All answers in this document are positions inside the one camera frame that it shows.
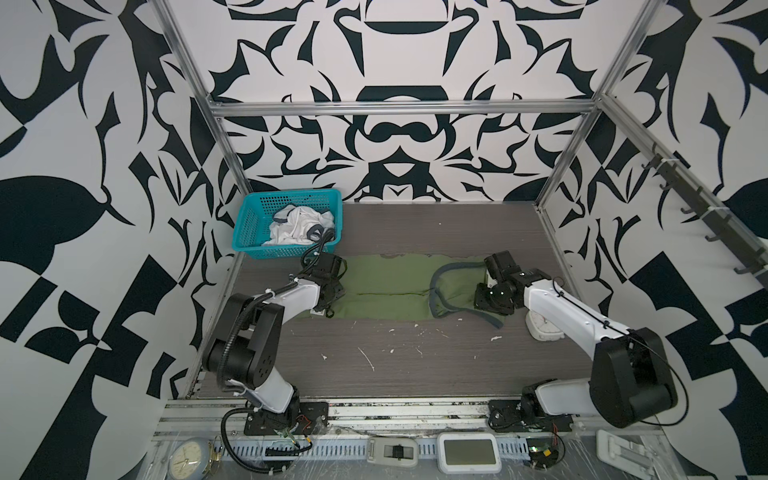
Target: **green towel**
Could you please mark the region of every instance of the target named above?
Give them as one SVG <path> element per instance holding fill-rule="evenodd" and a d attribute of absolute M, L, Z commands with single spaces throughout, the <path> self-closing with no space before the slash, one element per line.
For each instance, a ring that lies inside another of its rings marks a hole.
<path fill-rule="evenodd" d="M 341 280 L 346 295 L 331 308 L 342 318 L 373 318 L 418 321 L 473 309 L 475 288 L 485 282 L 483 257 L 455 259 L 445 255 L 347 257 L 348 270 Z M 443 302 L 433 293 L 436 315 L 429 308 L 430 282 L 437 270 L 452 263 L 478 263 L 472 268 L 446 271 L 435 285 Z M 496 326 L 503 316 L 474 313 Z"/>

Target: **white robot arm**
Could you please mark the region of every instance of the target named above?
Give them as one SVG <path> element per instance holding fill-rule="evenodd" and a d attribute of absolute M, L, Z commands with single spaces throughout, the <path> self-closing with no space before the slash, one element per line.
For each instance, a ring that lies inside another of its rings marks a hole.
<path fill-rule="evenodd" d="M 592 359 L 590 379 L 536 386 L 536 414 L 602 415 L 623 428 L 677 404 L 677 391 L 661 338 L 633 330 L 577 300 L 545 273 L 523 270 L 509 252 L 485 259 L 492 286 L 479 284 L 475 306 L 509 315 L 528 307 L 571 337 Z"/>

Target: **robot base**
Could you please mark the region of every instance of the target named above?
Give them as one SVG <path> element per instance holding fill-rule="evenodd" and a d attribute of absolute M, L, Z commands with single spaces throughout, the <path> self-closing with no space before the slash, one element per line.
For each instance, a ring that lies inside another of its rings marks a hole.
<path fill-rule="evenodd" d="M 488 426 L 494 432 L 530 432 L 531 430 L 549 430 L 554 423 L 559 432 L 570 432 L 573 418 L 570 415 L 557 417 L 546 416 L 544 413 L 526 413 L 521 403 L 530 402 L 525 396 L 521 400 L 491 400 L 488 402 L 488 410 L 491 416 L 488 418 Z"/>
<path fill-rule="evenodd" d="M 272 413 L 261 409 L 248 415 L 243 433 L 249 436 L 273 435 L 275 431 L 292 429 L 298 422 L 298 417 L 304 415 L 312 422 L 312 428 L 317 423 L 328 425 L 328 404 L 325 402 L 299 402 L 298 394 L 294 394 L 288 408 L 283 413 Z M 309 435 L 310 432 L 294 432 L 297 435 Z"/>

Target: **wood grain surface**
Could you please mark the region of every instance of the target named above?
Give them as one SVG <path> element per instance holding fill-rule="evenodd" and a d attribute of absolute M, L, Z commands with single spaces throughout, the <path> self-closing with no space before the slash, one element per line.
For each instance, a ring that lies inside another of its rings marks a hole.
<path fill-rule="evenodd" d="M 502 250 L 524 268 L 561 275 L 531 204 L 345 204 L 336 254 L 470 257 Z M 284 285 L 297 267 L 295 258 L 247 257 L 235 291 Z M 526 311 L 501 329 L 471 313 L 418 322 L 292 319 L 283 325 L 276 367 L 302 396 L 514 395 L 543 379 L 588 377 L 589 357 L 569 339 L 534 340 Z M 206 375 L 198 398 L 219 395 Z"/>

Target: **teal plastic basket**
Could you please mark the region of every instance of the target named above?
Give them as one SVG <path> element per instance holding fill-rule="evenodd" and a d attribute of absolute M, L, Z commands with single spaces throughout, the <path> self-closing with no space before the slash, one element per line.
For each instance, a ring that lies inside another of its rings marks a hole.
<path fill-rule="evenodd" d="M 342 201 L 341 193 L 331 189 L 282 190 L 246 195 L 235 223 L 232 248 L 237 252 L 245 252 L 257 260 L 301 257 L 310 245 L 261 246 L 270 239 L 273 215 L 289 204 L 297 207 L 312 207 L 321 214 L 330 210 L 333 214 L 333 222 L 336 224 L 336 238 L 326 243 L 323 251 L 332 253 L 341 240 Z"/>

